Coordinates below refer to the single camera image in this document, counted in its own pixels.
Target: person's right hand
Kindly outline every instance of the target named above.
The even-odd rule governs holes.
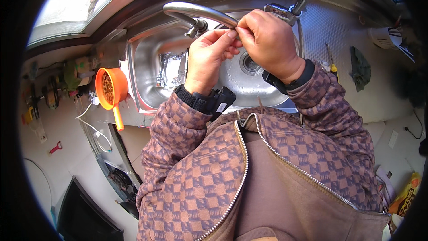
[[[293,30],[274,15],[253,10],[235,28],[251,59],[289,84],[305,69],[305,60],[296,54]]]

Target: sink drain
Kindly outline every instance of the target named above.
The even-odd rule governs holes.
[[[239,59],[239,66],[244,73],[250,76],[255,76],[263,72],[263,68],[255,63],[246,51]]]

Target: orange scoop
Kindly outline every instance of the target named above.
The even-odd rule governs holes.
[[[106,72],[110,77],[113,87],[113,104],[110,104],[106,100],[103,92],[102,77]],[[113,109],[117,130],[122,131],[124,126],[118,104],[119,102],[126,99],[126,95],[128,94],[128,82],[126,80],[125,74],[122,72],[122,70],[120,70],[120,68],[100,68],[97,72],[97,76],[95,77],[95,91],[97,92],[97,96],[100,99],[101,106],[103,106],[105,110]]]

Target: wall socket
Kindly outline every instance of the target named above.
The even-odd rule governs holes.
[[[388,146],[391,147],[391,149],[394,148],[395,141],[397,140],[397,137],[399,136],[397,131],[393,131],[391,134],[391,138],[389,139]]]

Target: yellow package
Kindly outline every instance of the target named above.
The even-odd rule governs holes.
[[[419,185],[421,184],[422,177],[419,173],[414,172],[410,178],[409,183],[406,185],[404,190],[395,198],[395,200],[389,205],[389,213],[395,213],[399,216],[404,217],[407,210],[415,198],[418,192]]]

